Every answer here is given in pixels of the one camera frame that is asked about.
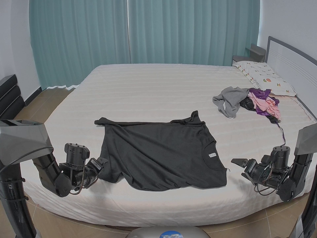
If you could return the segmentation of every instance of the pillow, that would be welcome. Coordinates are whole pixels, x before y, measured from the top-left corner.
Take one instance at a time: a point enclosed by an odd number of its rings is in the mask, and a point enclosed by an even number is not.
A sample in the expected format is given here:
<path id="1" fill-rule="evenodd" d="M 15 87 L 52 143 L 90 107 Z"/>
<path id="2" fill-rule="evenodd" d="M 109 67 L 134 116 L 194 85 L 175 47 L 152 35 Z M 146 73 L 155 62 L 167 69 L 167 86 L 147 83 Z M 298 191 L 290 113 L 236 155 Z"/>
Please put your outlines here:
<path id="1" fill-rule="evenodd" d="M 275 95 L 295 96 L 293 87 L 283 80 L 266 62 L 239 61 L 236 66 L 255 86 L 261 90 L 271 89 Z"/>

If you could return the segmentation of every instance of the bed sheet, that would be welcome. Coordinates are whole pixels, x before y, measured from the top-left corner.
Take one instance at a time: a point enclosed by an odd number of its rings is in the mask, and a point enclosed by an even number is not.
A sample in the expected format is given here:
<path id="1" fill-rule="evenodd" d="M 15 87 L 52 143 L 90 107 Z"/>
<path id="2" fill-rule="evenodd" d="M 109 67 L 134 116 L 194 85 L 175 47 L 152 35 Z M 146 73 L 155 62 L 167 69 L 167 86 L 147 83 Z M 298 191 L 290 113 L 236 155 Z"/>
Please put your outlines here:
<path id="1" fill-rule="evenodd" d="M 24 188 L 35 203 L 47 210 L 77 220 L 112 226 L 207 225 L 243 218 L 281 202 L 275 193 L 261 196 L 240 174 L 232 158 L 261 160 L 283 144 L 280 129 L 266 117 L 240 108 L 228 119 L 212 103 L 212 97 L 228 86 L 252 87 L 235 67 L 184 64 L 101 65 L 56 108 L 45 122 L 54 156 L 65 162 L 67 142 L 83 144 L 90 157 L 99 157 L 104 127 L 94 125 L 100 117 L 112 121 L 169 122 L 199 117 L 217 141 L 220 160 L 227 172 L 227 186 L 199 189 L 186 187 L 162 192 L 140 191 L 125 179 L 112 184 L 98 180 L 78 196 L 60 198 L 42 187 L 32 161 L 21 164 Z M 294 160 L 298 130 L 315 123 L 294 97 L 278 97 L 280 125 Z M 313 181 L 316 157 L 310 165 L 304 192 Z"/>

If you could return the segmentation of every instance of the blue round logo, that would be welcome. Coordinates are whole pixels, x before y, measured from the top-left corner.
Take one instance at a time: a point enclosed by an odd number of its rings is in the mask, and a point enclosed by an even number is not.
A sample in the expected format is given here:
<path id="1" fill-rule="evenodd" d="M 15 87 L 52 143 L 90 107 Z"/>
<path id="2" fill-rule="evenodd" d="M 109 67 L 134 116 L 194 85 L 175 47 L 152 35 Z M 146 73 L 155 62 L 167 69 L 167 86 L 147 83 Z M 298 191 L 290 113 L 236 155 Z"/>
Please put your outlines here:
<path id="1" fill-rule="evenodd" d="M 176 232 L 176 231 L 166 231 L 161 234 L 159 238 L 183 238 L 181 233 Z"/>

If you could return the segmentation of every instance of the tile floor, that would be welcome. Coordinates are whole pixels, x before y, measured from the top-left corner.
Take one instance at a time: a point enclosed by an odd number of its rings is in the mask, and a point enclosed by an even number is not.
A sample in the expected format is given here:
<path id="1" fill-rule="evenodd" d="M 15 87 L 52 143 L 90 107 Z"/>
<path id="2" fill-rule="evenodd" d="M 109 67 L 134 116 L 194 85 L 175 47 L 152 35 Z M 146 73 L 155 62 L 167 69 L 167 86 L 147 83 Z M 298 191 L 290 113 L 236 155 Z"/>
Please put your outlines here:
<path id="1" fill-rule="evenodd" d="M 71 93 L 67 89 L 47 89 L 25 107 L 16 119 L 30 119 L 45 122 L 54 109 Z M 243 219 L 224 224 L 201 226 L 210 237 L 226 238 L 286 238 L 290 234 L 297 217 L 303 211 L 308 194 L 291 202 L 280 203 Z M 108 227 L 68 219 L 50 213 L 36 205 L 31 199 L 28 207 L 34 225 L 43 238 L 124 238 L 134 228 Z M 0 236 L 13 238 L 14 232 L 0 205 Z"/>

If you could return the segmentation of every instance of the curtain fold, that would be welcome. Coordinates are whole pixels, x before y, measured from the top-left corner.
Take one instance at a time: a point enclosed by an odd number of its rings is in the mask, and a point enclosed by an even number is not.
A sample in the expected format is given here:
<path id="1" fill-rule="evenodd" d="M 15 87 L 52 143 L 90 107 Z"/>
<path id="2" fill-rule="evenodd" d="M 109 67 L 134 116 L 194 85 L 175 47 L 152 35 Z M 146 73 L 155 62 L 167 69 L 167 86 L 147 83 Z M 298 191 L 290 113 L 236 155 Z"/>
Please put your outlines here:
<path id="1" fill-rule="evenodd" d="M 42 89 L 78 85 L 97 66 L 130 63 L 127 0 L 30 0 Z"/>
<path id="2" fill-rule="evenodd" d="M 259 20 L 260 0 L 129 0 L 131 62 L 231 65 Z"/>

